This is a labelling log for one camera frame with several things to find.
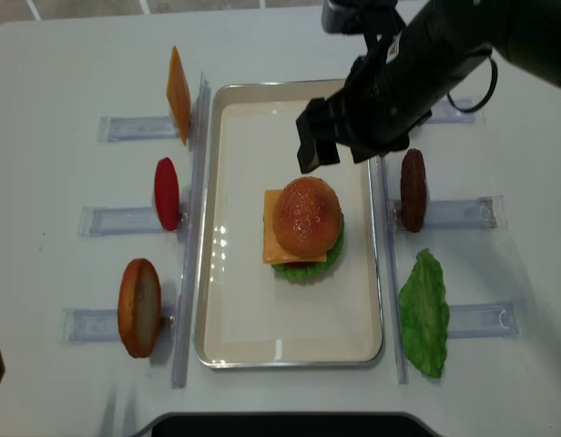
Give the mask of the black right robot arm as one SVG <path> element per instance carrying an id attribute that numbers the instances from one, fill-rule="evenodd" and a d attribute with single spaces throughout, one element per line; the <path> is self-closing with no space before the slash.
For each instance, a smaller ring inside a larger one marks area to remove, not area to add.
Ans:
<path id="1" fill-rule="evenodd" d="M 500 54 L 561 88 L 561 1 L 430 1 L 404 21 L 393 1 L 327 1 L 330 34 L 361 35 L 343 87 L 313 99 L 298 117 L 302 173 L 404 150 L 409 135 L 481 63 Z"/>

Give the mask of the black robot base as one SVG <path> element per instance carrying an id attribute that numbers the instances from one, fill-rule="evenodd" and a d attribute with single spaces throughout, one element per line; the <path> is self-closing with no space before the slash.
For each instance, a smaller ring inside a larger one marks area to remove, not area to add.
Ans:
<path id="1" fill-rule="evenodd" d="M 172 414 L 151 426 L 152 436 L 435 436 L 400 413 L 259 412 Z"/>

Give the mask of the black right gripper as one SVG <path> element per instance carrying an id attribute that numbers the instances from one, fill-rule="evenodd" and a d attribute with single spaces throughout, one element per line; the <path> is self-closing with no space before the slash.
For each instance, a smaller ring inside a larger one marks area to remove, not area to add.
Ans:
<path id="1" fill-rule="evenodd" d="M 339 144 L 360 163 L 409 147 L 409 132 L 432 115 L 415 60 L 359 58 L 343 88 L 312 99 L 296 120 L 300 172 L 338 164 Z"/>

